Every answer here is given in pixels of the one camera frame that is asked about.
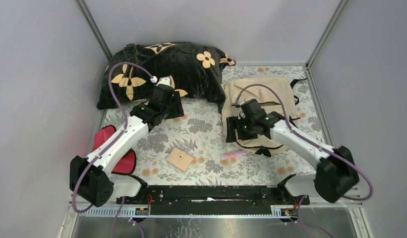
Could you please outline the beige canvas student bag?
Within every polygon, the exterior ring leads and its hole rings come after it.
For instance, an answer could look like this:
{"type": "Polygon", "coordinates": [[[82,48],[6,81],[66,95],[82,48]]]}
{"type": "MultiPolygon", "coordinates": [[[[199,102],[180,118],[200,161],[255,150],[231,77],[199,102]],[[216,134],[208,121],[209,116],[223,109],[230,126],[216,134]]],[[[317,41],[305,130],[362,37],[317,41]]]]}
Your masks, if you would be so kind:
{"type": "MultiPolygon", "coordinates": [[[[261,108],[267,113],[275,111],[281,115],[283,115],[281,106],[281,103],[283,103],[286,114],[290,117],[290,122],[298,126],[300,117],[296,110],[292,88],[291,83],[283,76],[242,78],[228,81],[223,86],[226,96],[221,112],[223,134],[227,134],[226,119],[241,114],[240,110],[234,107],[233,104],[236,101],[242,103],[250,99],[257,100],[261,108]]],[[[240,150],[267,157],[283,153],[288,149],[286,146],[262,135],[259,135],[256,139],[237,140],[232,145],[240,150]]]]}

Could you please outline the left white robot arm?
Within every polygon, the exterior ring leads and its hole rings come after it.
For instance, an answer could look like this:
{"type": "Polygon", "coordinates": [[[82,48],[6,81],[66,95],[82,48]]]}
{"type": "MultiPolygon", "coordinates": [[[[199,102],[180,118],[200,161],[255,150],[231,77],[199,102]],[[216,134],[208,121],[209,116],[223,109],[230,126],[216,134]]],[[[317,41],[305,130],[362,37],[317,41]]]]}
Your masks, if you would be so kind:
{"type": "Polygon", "coordinates": [[[132,175],[113,178],[110,175],[121,158],[154,127],[165,119],[183,115],[180,93],[167,85],[156,86],[148,102],[133,107],[127,121],[108,140],[85,158],[75,156],[71,160],[72,200],[80,196],[95,207],[121,197],[136,204],[144,202],[147,191],[139,179],[132,175]]]}

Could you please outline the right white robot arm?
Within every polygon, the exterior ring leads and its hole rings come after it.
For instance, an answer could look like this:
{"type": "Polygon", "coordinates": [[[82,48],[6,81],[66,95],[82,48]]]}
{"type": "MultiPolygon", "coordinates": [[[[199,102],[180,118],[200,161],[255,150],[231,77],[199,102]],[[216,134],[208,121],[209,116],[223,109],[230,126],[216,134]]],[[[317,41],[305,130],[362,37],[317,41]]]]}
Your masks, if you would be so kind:
{"type": "Polygon", "coordinates": [[[335,203],[359,182],[350,150],[335,148],[311,140],[290,120],[278,112],[266,113],[255,99],[239,105],[241,114],[226,119],[226,142],[256,139],[258,136],[276,141],[307,161],[315,170],[310,175],[291,175],[284,179],[277,197],[284,204],[297,196],[318,195],[335,203]]]}

